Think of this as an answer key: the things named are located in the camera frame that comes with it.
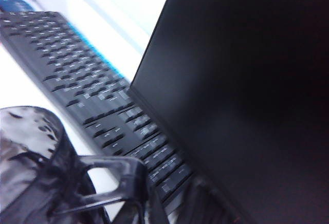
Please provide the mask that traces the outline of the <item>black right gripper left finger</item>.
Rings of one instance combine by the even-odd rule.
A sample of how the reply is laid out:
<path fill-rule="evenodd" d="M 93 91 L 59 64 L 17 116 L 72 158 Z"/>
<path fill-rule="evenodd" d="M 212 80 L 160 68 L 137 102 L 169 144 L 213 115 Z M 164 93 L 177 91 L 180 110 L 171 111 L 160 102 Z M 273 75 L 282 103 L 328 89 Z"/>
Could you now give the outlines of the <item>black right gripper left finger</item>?
<path fill-rule="evenodd" d="M 169 223 L 156 189 L 148 181 L 137 180 L 135 190 L 139 223 Z"/>

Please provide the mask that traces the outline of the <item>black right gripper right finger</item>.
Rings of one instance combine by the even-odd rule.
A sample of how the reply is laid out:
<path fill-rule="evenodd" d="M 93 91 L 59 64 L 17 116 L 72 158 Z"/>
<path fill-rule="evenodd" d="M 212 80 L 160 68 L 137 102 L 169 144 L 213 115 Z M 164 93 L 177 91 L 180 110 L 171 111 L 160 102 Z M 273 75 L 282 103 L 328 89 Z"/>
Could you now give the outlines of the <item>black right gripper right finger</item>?
<path fill-rule="evenodd" d="M 184 223 L 238 223 L 238 220 L 194 176 L 184 194 Z"/>

